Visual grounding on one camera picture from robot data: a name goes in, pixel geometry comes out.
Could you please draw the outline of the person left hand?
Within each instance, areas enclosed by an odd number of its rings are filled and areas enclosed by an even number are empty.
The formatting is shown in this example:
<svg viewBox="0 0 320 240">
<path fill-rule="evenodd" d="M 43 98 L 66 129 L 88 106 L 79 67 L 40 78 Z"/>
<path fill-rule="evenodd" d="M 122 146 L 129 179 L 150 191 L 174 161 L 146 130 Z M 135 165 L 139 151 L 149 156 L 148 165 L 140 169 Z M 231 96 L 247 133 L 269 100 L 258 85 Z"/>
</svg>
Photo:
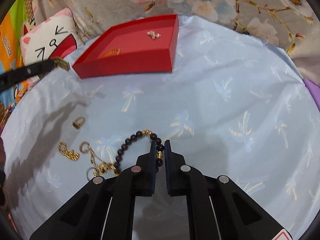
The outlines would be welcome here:
<svg viewBox="0 0 320 240">
<path fill-rule="evenodd" d="M 0 205 L 1 206 L 3 206 L 5 203 L 5 195 L 3 192 L 4 182 L 6 179 L 6 175 L 4 172 L 5 160 L 6 160 L 6 155 L 5 155 L 3 140 L 2 138 L 0 138 Z"/>
</svg>

